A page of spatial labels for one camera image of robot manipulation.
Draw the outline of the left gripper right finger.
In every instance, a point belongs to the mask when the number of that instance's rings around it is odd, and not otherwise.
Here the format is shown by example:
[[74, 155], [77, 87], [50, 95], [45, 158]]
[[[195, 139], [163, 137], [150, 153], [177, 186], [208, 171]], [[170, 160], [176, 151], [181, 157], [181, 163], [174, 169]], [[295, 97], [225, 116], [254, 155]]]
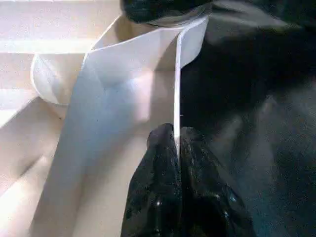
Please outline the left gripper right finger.
[[188, 237], [254, 237], [252, 218], [232, 179], [192, 127], [182, 127], [183, 226]]

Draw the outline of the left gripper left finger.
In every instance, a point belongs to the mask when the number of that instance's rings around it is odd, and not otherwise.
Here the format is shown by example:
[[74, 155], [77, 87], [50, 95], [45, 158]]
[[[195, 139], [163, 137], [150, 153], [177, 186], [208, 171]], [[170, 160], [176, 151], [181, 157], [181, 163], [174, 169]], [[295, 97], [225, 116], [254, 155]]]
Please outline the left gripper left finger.
[[173, 125], [152, 130], [129, 184], [123, 237], [179, 237], [182, 190]]

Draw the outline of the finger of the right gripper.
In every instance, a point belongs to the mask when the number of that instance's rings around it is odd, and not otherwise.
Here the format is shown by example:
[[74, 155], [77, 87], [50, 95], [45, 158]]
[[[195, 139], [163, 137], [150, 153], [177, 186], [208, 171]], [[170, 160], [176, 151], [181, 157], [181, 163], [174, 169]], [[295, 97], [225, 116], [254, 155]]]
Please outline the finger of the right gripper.
[[211, 3], [211, 0], [121, 0], [120, 7], [134, 23], [163, 25], [192, 20]]

